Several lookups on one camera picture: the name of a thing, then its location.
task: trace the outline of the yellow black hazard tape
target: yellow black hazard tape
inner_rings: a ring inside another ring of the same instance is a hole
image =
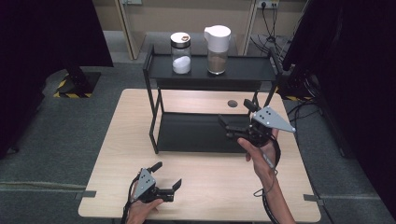
[[[63,98],[90,98],[92,96],[92,92],[96,83],[99,79],[100,73],[84,73],[88,82],[90,83],[92,90],[89,92],[79,91],[73,81],[71,80],[69,74],[64,76],[64,79],[58,86],[58,89],[53,94],[54,97],[63,97]]]
[[[294,96],[294,95],[286,95],[282,94],[282,92],[279,90],[278,87],[276,87],[275,90],[276,93],[278,93],[283,100],[291,100],[291,101],[310,101],[313,99],[312,96]]]

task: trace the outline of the metal lid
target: metal lid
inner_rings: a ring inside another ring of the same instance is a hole
[[[175,49],[185,49],[191,44],[191,38],[186,33],[174,33],[171,35],[171,46]]]

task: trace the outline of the gray floor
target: gray floor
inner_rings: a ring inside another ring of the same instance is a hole
[[[76,196],[89,181],[122,90],[145,87],[141,67],[147,43],[162,51],[169,48],[168,34],[150,34],[139,59],[130,61],[122,33],[105,34],[115,67],[83,67],[102,74],[92,97],[52,97],[65,71],[50,76],[46,98],[19,141],[21,151],[0,160],[1,224],[112,223],[111,219],[80,217]],[[193,42],[193,53],[205,53],[200,36]],[[287,38],[279,41],[282,46]],[[251,45],[248,54],[260,52]],[[287,111],[297,104],[284,101]],[[325,202],[319,207],[319,223],[395,223],[359,163],[340,156],[318,108],[303,106],[299,117],[311,113],[297,119],[297,141],[312,187]]]

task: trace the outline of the black curtain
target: black curtain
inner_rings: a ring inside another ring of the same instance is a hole
[[[345,1],[332,57],[316,73],[353,154],[396,218],[394,1]]]
[[[91,0],[1,1],[0,158],[41,101],[46,78],[80,66],[113,66]]]

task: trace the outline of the human hand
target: human hand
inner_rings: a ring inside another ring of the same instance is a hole
[[[139,181],[136,181],[134,183],[134,190],[132,192],[132,195],[134,195],[134,191],[136,190],[138,182]],[[139,200],[132,203],[131,207],[129,208],[127,224],[142,224],[151,211],[154,213],[158,213],[157,206],[161,203],[163,203],[163,199],[156,199],[151,203],[142,203]]]
[[[272,130],[272,135],[275,139],[277,139],[277,134],[279,133],[278,129]],[[244,138],[238,138],[238,143],[241,147],[243,147],[246,151],[246,160],[253,160],[253,167],[256,175],[259,177],[263,186],[267,186],[270,188],[272,185],[274,175],[273,169],[269,166],[268,162],[265,161],[263,154],[266,155],[267,158],[271,161],[272,164],[275,164],[276,160],[276,151],[274,147],[273,141],[268,141],[268,143],[263,147],[255,147],[248,140]]]

